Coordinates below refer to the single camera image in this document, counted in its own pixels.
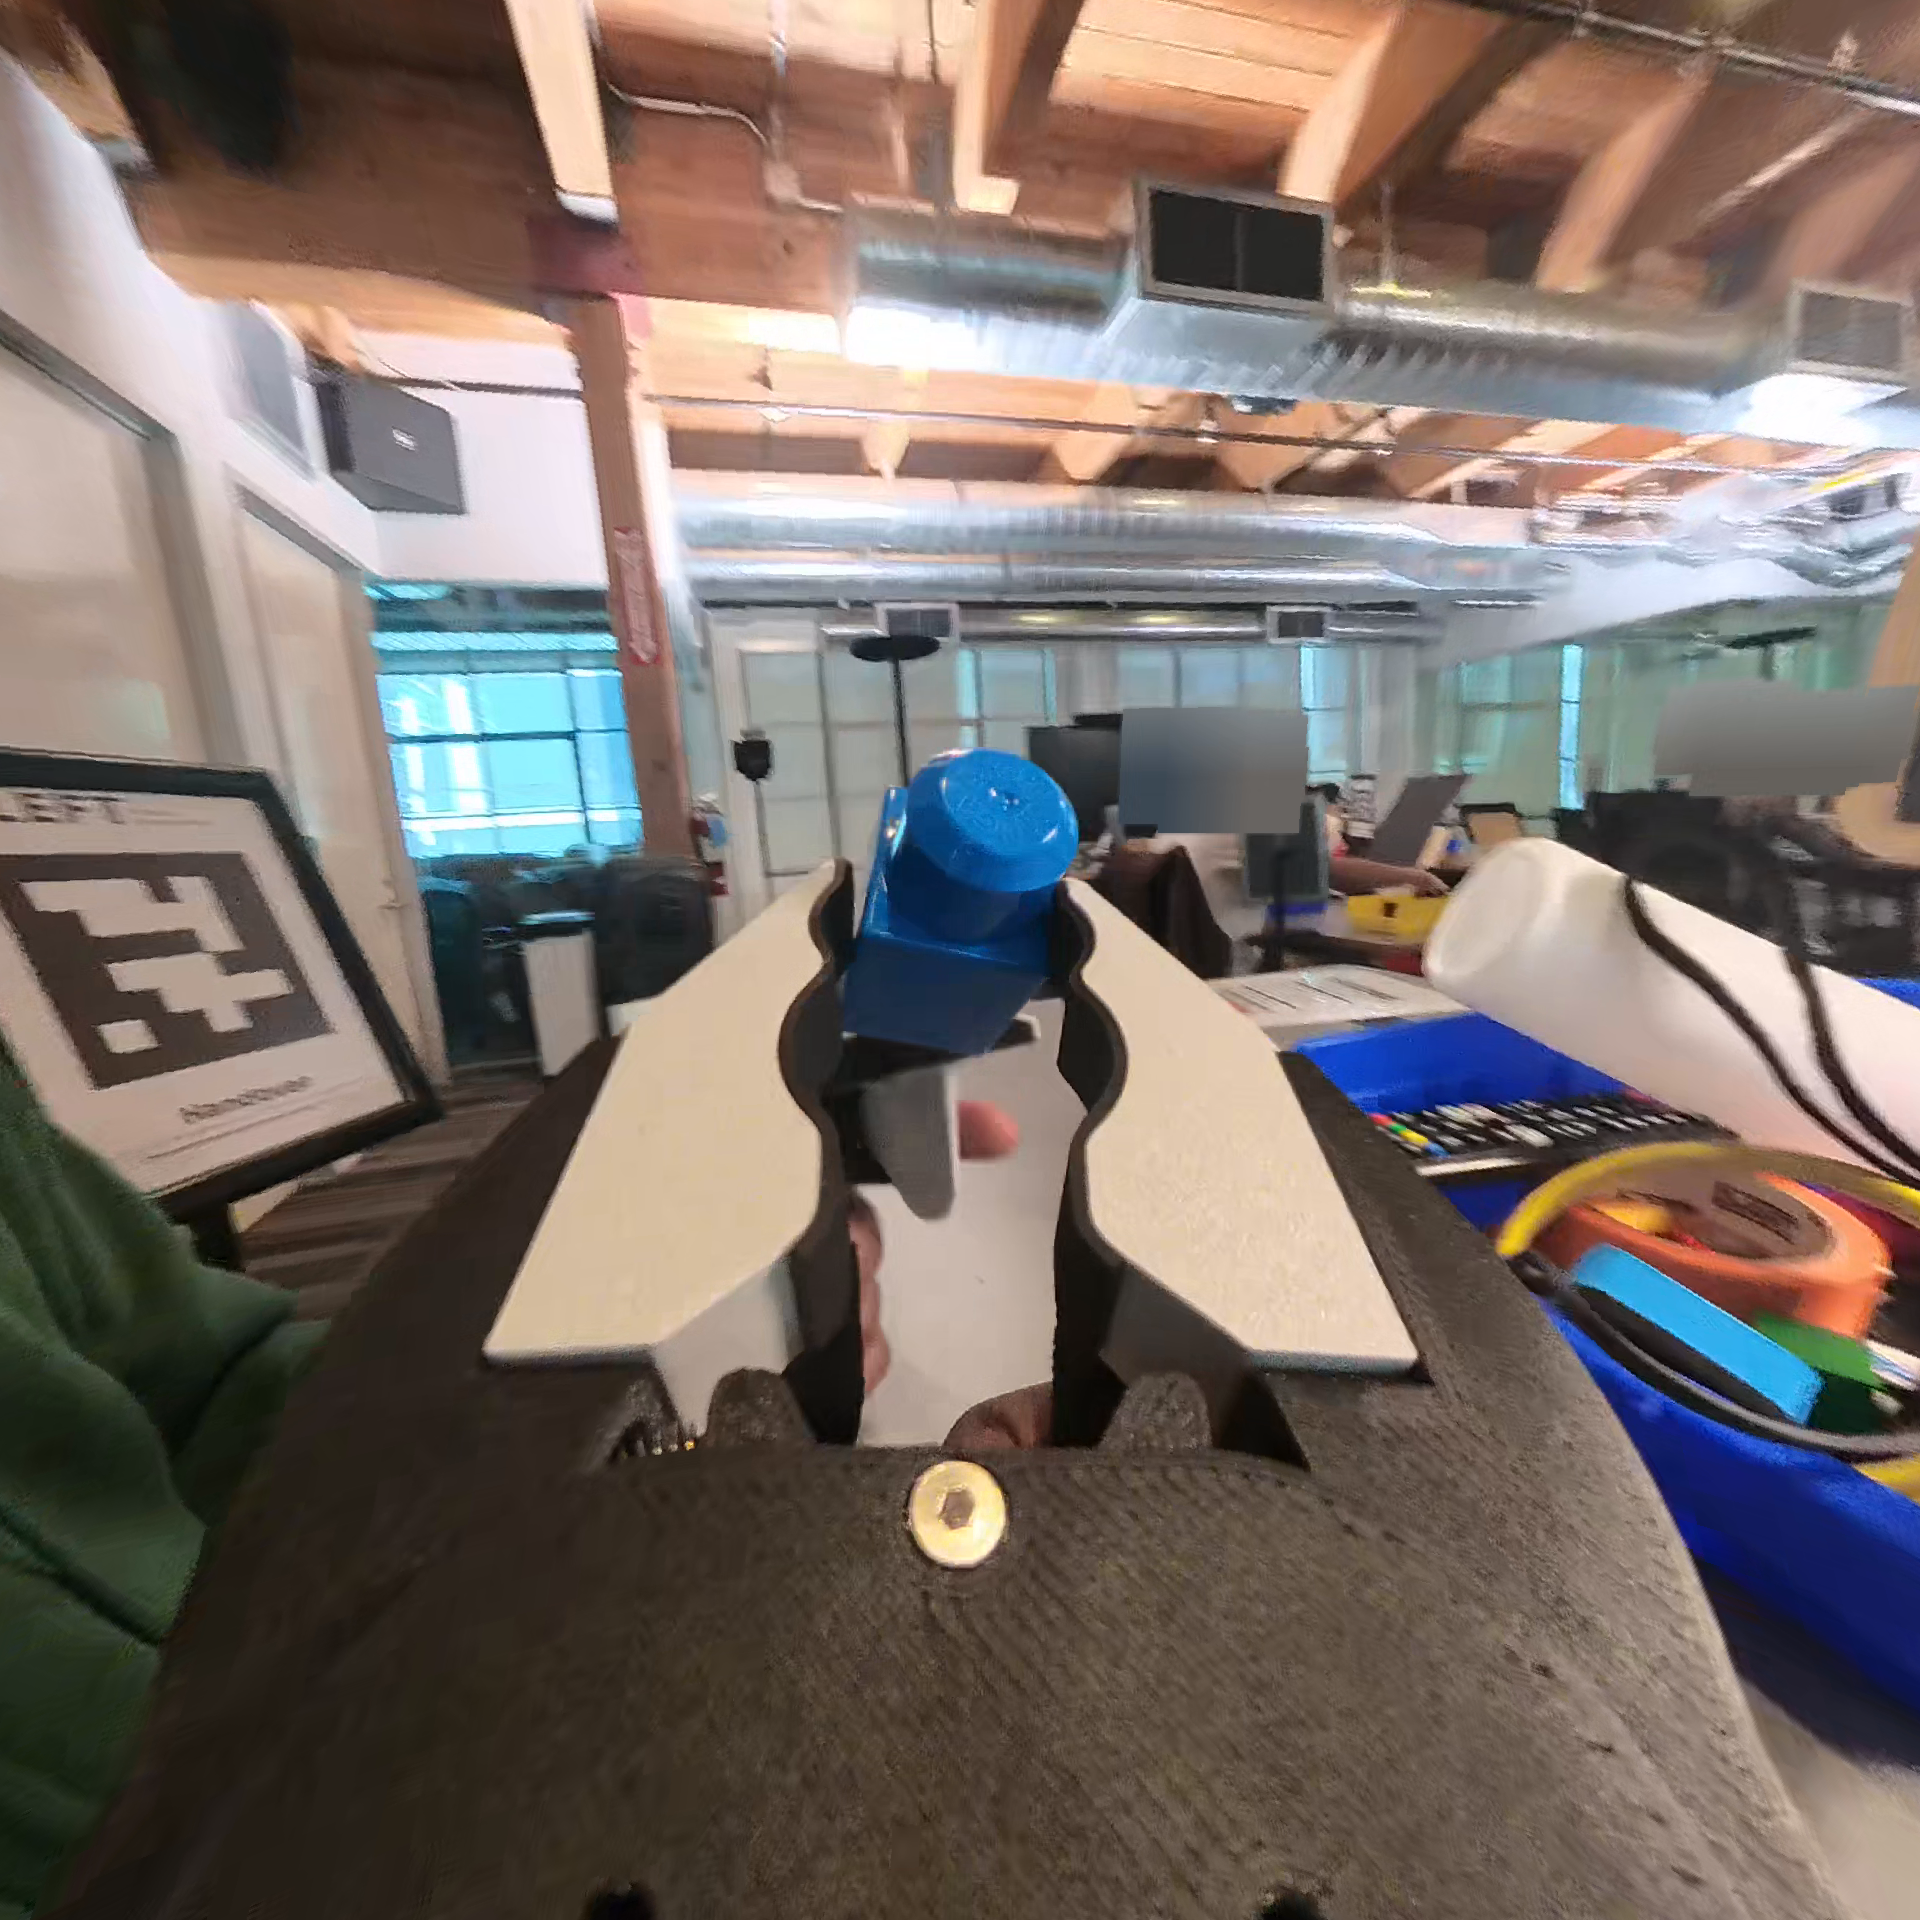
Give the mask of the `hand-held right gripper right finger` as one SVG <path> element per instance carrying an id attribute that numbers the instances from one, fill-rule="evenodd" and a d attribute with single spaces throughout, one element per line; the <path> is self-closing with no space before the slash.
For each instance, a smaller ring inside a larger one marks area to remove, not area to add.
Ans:
<path id="1" fill-rule="evenodd" d="M 1226 1450 L 1292 1450 L 1281 1384 L 1423 1362 L 1283 1056 L 1092 886 L 1057 890 L 1057 1070 L 1082 1105 L 1053 1245 L 1053 1441 L 1175 1379 Z"/>

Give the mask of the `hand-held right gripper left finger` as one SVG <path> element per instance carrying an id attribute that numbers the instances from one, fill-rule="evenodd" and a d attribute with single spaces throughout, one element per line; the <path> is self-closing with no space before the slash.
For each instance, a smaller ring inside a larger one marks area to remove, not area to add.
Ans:
<path id="1" fill-rule="evenodd" d="M 830 859 L 643 1002 L 518 1264 L 498 1370 L 649 1365 L 689 1424 L 776 1375 L 827 1445 L 863 1427 L 849 1177 L 826 1088 L 854 876 Z"/>

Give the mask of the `blue plastic block with knob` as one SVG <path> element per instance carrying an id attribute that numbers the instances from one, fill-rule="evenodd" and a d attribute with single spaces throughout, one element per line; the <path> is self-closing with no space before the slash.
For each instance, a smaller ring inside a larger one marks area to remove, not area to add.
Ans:
<path id="1" fill-rule="evenodd" d="M 946 1056 L 994 1050 L 1049 981 L 1077 851 L 1071 797 L 1016 755 L 939 755 L 889 790 L 841 976 L 845 1036 Z"/>

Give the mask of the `large blue plastic bin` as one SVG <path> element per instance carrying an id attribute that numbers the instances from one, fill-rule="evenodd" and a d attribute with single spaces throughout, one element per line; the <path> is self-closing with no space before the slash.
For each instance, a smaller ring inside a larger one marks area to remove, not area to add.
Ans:
<path id="1" fill-rule="evenodd" d="M 1616 1095 L 1621 1082 L 1498 1022 L 1460 1014 L 1301 1045 L 1365 1114 Z M 1687 1547 L 1763 1609 L 1919 1710 L 1919 1507 L 1851 1465 L 1717 1427 L 1563 1326 Z"/>

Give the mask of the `person's left forearm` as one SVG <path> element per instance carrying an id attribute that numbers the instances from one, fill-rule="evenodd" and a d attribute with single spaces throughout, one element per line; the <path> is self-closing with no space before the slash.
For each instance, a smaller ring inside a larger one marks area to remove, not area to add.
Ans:
<path id="1" fill-rule="evenodd" d="M 206 1267 L 6 1054 L 2 1517 L 34 1572 L 162 1646 L 327 1335 Z"/>

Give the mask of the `person's left hand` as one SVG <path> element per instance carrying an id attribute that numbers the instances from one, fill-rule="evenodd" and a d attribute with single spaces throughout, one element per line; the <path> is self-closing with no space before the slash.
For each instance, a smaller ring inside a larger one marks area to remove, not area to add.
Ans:
<path id="1" fill-rule="evenodd" d="M 1022 1144 L 1020 1121 L 1003 1107 L 965 1098 L 955 1105 L 955 1153 L 960 1161 L 1003 1161 Z M 880 1269 L 883 1233 L 872 1202 L 857 1190 L 849 1202 L 849 1238 L 859 1274 L 859 1326 L 863 1353 L 863 1391 L 869 1395 L 892 1370 L 892 1347 L 881 1324 Z"/>

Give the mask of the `black remote control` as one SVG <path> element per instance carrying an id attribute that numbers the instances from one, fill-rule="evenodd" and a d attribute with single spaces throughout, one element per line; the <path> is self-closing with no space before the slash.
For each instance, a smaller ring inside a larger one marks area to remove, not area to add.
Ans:
<path id="1" fill-rule="evenodd" d="M 1509 1102 L 1370 1114 L 1427 1180 L 1512 1167 L 1566 1167 L 1650 1140 L 1719 1140 L 1729 1132 L 1640 1092 L 1554 1095 Z"/>

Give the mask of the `black computer monitor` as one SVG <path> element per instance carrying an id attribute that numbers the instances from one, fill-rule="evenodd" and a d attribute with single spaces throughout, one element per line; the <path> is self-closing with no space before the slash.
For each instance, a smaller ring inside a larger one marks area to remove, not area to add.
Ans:
<path id="1" fill-rule="evenodd" d="M 1031 727 L 1026 757 L 1067 794 L 1082 845 L 1097 843 L 1118 820 L 1120 722 Z"/>

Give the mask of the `white plastic bottle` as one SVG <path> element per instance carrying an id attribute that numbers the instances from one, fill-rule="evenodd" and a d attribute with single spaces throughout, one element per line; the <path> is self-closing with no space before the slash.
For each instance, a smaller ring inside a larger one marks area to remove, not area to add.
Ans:
<path id="1" fill-rule="evenodd" d="M 1584 854 L 1489 854 L 1423 961 L 1464 1008 L 1747 1144 L 1915 1167 L 1912 1003 Z"/>

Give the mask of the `open laptop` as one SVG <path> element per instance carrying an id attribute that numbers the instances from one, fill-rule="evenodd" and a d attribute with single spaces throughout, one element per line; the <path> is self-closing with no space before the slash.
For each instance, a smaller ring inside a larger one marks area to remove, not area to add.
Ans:
<path id="1" fill-rule="evenodd" d="M 1372 830 L 1370 859 L 1394 869 L 1423 869 L 1431 835 L 1447 830 L 1449 809 L 1469 780 L 1458 772 L 1411 776 Z"/>

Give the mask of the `black pole with ribbed disc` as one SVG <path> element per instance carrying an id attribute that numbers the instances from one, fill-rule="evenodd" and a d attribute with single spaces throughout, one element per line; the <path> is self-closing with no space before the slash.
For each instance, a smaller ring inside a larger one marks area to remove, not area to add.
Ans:
<path id="1" fill-rule="evenodd" d="M 889 788 L 909 785 L 909 722 L 908 722 L 908 691 L 905 667 L 923 659 L 932 659 L 942 653 L 946 641 L 932 630 L 908 627 L 905 632 L 863 632 L 849 641 L 849 657 L 869 667 L 880 667 L 887 674 L 887 722 L 895 746 L 895 774 Z"/>

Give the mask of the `orange tape roll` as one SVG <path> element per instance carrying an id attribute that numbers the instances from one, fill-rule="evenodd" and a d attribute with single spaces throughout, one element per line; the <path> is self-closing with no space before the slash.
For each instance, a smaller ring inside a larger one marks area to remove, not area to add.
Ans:
<path id="1" fill-rule="evenodd" d="M 1870 1330 L 1892 1284 L 1885 1238 L 1859 1213 L 1745 1170 L 1632 1175 L 1534 1249 L 1563 1272 L 1595 1250 L 1627 1252 L 1745 1323 L 1771 1315 L 1843 1338 Z"/>

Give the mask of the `person's green jacket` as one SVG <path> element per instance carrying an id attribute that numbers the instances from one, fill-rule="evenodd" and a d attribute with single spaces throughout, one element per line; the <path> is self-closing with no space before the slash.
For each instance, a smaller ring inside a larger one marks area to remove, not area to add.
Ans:
<path id="1" fill-rule="evenodd" d="M 2 1913 L 34 1915 L 123 1789 L 206 1531 L 177 1520 L 105 1584 L 6 1528 Z"/>

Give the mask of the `black wall speaker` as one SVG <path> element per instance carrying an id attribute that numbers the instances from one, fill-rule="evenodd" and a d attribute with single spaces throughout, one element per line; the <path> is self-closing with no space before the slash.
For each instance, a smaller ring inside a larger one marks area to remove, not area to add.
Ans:
<path id="1" fill-rule="evenodd" d="M 466 485 L 456 420 L 412 393 L 350 370 L 317 375 L 330 473 L 384 515 L 462 517 Z"/>

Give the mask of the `metal air duct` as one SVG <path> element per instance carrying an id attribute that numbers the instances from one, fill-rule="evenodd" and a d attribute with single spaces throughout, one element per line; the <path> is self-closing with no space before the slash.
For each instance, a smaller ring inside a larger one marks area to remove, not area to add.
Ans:
<path id="1" fill-rule="evenodd" d="M 1705 573 L 1761 564 L 1800 588 L 1879 588 L 1915 547 L 1915 508 L 1831 499 L 1707 519 L 1654 505 L 1579 496 L 1572 508 L 1493 510 L 1440 501 L 1369 501 L 1311 494 L 965 486 L 925 481 L 785 485 L 771 477 L 692 473 L 675 485 L 675 529 L 703 584 L 733 587 L 747 569 L 807 564 L 844 573 L 889 566 L 981 564 L 988 593 L 1016 570 L 1046 578 L 1111 570 L 1175 584 L 1235 573 L 1370 576 L 1379 593 L 1537 604 L 1566 590 L 1582 566 L 1668 566 Z"/>
<path id="2" fill-rule="evenodd" d="M 841 244 L 860 364 L 1919 447 L 1907 298 L 1799 284 L 1761 317 L 1674 317 L 1512 284 L 1365 285 L 1330 206 L 1164 180 L 1137 180 L 1125 235 L 863 206 Z"/>

